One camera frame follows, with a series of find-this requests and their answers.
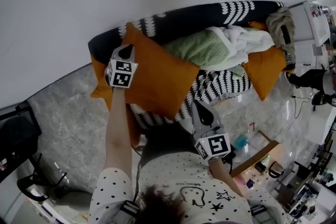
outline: black object on table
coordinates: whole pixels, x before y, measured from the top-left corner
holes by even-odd
[[[33,110],[26,105],[0,115],[0,183],[37,151],[41,129]]]

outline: black trousers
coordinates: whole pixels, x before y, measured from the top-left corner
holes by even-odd
[[[322,69],[310,69],[302,76],[295,74],[289,76],[289,82],[299,87],[311,87],[323,92],[323,75],[326,71]]]
[[[178,122],[164,126],[155,126],[145,131],[147,143],[142,151],[141,166],[160,156],[192,152],[198,154],[194,147],[192,135]]]

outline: white cabinet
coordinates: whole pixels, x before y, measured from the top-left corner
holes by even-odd
[[[311,113],[306,136],[310,141],[322,145],[336,116],[336,108],[329,104],[317,105]]]

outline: tiled floor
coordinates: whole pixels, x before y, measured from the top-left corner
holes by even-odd
[[[104,136],[108,111],[101,99],[92,99],[90,93],[96,86],[92,66],[87,66],[29,99],[43,134],[39,138],[39,152],[43,153],[42,167],[53,181],[67,172],[71,189],[92,192],[104,162]],[[310,89],[294,89],[281,75],[269,97],[261,102],[250,90],[237,98],[216,106],[231,142],[241,134],[262,130],[270,138],[282,142],[286,148],[284,166],[294,160],[305,164],[316,145],[305,139],[312,106],[304,104],[299,117],[294,120],[294,94],[309,97]],[[297,101],[297,114],[303,100]],[[235,158],[246,159],[248,154],[262,148],[265,139],[248,133],[248,152]],[[134,163],[139,157],[134,154]]]

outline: person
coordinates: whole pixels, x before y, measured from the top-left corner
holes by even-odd
[[[311,87],[327,95],[335,94],[336,74],[333,70],[310,69],[300,77],[294,73],[286,72],[286,78],[296,88]]]
[[[89,223],[253,224],[250,204],[271,204],[282,220],[278,223],[286,223],[284,210],[266,191],[242,197],[222,160],[205,163],[190,136],[178,123],[146,133],[137,177],[139,196],[133,198],[124,89],[114,88],[106,162],[92,195]]]

